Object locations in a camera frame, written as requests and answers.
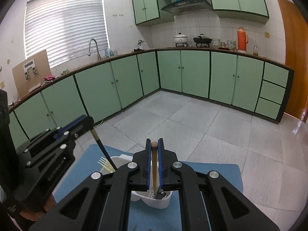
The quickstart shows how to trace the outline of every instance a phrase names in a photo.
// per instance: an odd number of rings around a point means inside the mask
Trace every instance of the range hood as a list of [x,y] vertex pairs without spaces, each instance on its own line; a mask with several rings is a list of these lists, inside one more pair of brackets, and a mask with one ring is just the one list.
[[161,10],[170,12],[175,15],[189,13],[198,9],[212,9],[207,0],[182,0],[173,2]]

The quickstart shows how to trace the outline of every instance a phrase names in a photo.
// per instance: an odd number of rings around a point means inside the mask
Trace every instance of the wooden stick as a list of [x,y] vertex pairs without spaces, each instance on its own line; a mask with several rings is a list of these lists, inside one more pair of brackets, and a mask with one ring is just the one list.
[[157,142],[151,143],[151,153],[152,153],[152,176],[153,176],[153,190],[154,195],[157,192]]

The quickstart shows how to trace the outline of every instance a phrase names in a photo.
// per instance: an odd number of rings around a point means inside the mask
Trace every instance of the blue mat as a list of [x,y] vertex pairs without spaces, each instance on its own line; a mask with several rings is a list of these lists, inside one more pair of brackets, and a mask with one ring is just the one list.
[[[126,153],[109,146],[105,146],[105,148],[111,157],[121,154],[133,156],[131,153]],[[90,145],[55,192],[54,198],[57,202],[62,200],[91,173],[101,170],[102,167],[97,163],[100,157],[104,157],[104,155],[98,145]],[[218,171],[240,192],[243,192],[241,171],[235,164],[184,163],[191,166],[195,171],[204,174],[211,170]],[[136,231],[146,231],[149,229],[152,229],[152,231],[181,231],[182,226],[178,192],[173,192],[170,205],[165,209],[151,208],[142,200],[131,202],[128,231],[133,230],[135,225],[137,225]]]

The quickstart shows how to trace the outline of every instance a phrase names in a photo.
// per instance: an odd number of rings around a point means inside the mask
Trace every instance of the orange thermos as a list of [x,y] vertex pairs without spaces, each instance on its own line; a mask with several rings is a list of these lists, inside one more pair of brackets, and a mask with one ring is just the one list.
[[238,29],[238,50],[246,52],[246,44],[248,43],[248,35],[246,35],[243,27]]

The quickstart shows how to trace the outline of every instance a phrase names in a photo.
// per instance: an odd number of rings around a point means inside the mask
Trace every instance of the wooden countertop edge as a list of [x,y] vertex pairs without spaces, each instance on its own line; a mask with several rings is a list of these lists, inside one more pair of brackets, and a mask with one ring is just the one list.
[[54,83],[59,82],[59,81],[65,79],[65,78],[67,78],[69,76],[72,76],[72,75],[76,74],[76,73],[79,73],[79,72],[87,70],[89,68],[93,68],[95,66],[98,66],[98,65],[101,65],[101,64],[104,64],[104,63],[107,63],[107,62],[111,62],[111,61],[114,61],[114,60],[117,60],[117,59],[121,59],[121,58],[124,58],[124,57],[129,57],[129,56],[133,56],[133,55],[136,55],[136,54],[148,53],[148,52],[153,52],[153,51],[164,51],[164,50],[198,50],[198,51],[212,51],[212,52],[219,52],[219,53],[234,54],[234,55],[240,55],[240,56],[244,56],[244,57],[249,57],[249,58],[257,59],[257,60],[260,60],[260,61],[266,61],[266,62],[275,64],[275,65],[277,65],[279,67],[282,67],[284,69],[293,70],[292,68],[290,68],[290,67],[288,67],[288,66],[286,66],[284,64],[281,64],[281,63],[279,63],[277,61],[268,59],[266,57],[261,57],[261,56],[257,57],[257,56],[251,55],[251,54],[241,53],[241,52],[232,51],[232,50],[214,49],[214,48],[198,48],[198,47],[179,47],[179,48],[172,47],[172,48],[147,49],[147,50],[143,50],[143,51],[130,52],[130,53],[122,54],[122,55],[117,55],[115,57],[104,58],[104,59],[102,59],[100,61],[89,63],[89,64],[87,64],[85,66],[82,66],[82,67],[80,67],[78,69],[74,69],[74,70],[66,73],[63,76],[60,76],[60,77],[56,78],[53,82],[46,83],[46,84],[42,85],[41,87],[33,90],[31,93],[27,94],[25,97],[21,98],[19,101],[17,101],[12,106],[10,106],[9,107],[9,112],[12,112],[19,105],[23,104],[26,100],[28,100],[32,96],[38,94],[39,92],[41,92],[45,88],[48,88],[51,85],[53,85]]

